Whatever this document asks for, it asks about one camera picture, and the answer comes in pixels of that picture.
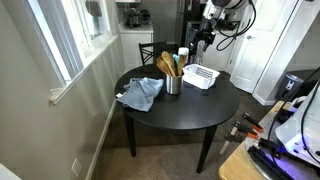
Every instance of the table leg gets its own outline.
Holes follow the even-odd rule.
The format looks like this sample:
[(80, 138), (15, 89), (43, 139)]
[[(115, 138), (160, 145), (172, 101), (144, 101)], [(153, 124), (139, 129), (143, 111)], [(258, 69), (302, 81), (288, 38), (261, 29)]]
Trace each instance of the table leg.
[(130, 145), (131, 156), (135, 157), (136, 156), (136, 140), (135, 140), (135, 135), (134, 135), (133, 119), (131, 117), (129, 117), (126, 113), (123, 113), (123, 115), (124, 115), (124, 119), (126, 122), (127, 135), (128, 135), (129, 145)]
[(209, 127), (206, 129), (206, 134), (204, 135), (204, 140), (202, 143), (202, 149), (201, 149), (201, 154), (200, 154), (200, 159), (198, 162), (198, 167), (197, 167), (197, 173), (201, 173), (204, 161), (206, 160), (208, 151), (210, 149), (213, 136), (216, 133), (217, 126)]

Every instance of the wooden spoon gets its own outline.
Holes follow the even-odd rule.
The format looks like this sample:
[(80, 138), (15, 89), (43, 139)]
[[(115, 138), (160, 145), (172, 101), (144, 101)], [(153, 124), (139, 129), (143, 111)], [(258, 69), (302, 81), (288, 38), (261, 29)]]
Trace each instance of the wooden spoon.
[(180, 55), (179, 56), (179, 64), (178, 64), (178, 76), (182, 76), (182, 68), (184, 67), (187, 60), (187, 56)]
[(172, 76), (167, 64), (163, 61), (161, 56), (157, 58), (157, 66), (162, 72), (168, 74), (169, 76)]
[(163, 61), (167, 64), (172, 77), (176, 77), (176, 73), (174, 73), (173, 58), (170, 57), (170, 54), (167, 51), (163, 51), (161, 53), (161, 57), (162, 57)]

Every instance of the coffee maker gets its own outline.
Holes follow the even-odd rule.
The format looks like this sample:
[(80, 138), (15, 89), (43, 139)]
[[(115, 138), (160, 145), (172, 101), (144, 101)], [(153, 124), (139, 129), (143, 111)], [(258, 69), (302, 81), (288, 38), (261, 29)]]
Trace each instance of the coffee maker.
[(127, 26), (130, 29), (141, 26), (140, 12), (136, 11), (136, 9), (134, 8), (131, 8), (130, 11), (128, 12)]

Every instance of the electrical outlet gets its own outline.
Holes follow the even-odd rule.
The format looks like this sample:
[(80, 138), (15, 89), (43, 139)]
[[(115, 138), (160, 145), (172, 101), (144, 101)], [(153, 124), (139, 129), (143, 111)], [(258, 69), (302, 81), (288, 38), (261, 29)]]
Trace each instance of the electrical outlet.
[(80, 161), (76, 158), (71, 167), (72, 171), (76, 174), (76, 176), (79, 176), (81, 168), (82, 166), (80, 164)]

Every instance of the wooden utensil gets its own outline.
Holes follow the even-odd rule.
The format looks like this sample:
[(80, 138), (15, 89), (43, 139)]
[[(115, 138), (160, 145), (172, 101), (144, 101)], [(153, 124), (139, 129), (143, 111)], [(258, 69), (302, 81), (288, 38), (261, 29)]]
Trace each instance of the wooden utensil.
[(172, 77), (176, 77), (176, 74), (174, 72), (173, 58), (170, 57), (170, 54), (167, 51), (163, 51), (161, 53), (161, 57), (162, 57), (163, 61), (167, 64)]
[(182, 76), (182, 68), (184, 67), (187, 56), (189, 55), (189, 49), (186, 47), (181, 47), (178, 50), (179, 54), (179, 63), (178, 63), (178, 76)]
[(172, 76), (167, 64), (163, 61), (161, 56), (157, 58), (157, 66), (162, 72), (168, 74), (169, 76)]
[(180, 55), (179, 56), (179, 64), (178, 64), (178, 76), (182, 76), (182, 68), (184, 67), (187, 60), (187, 56)]

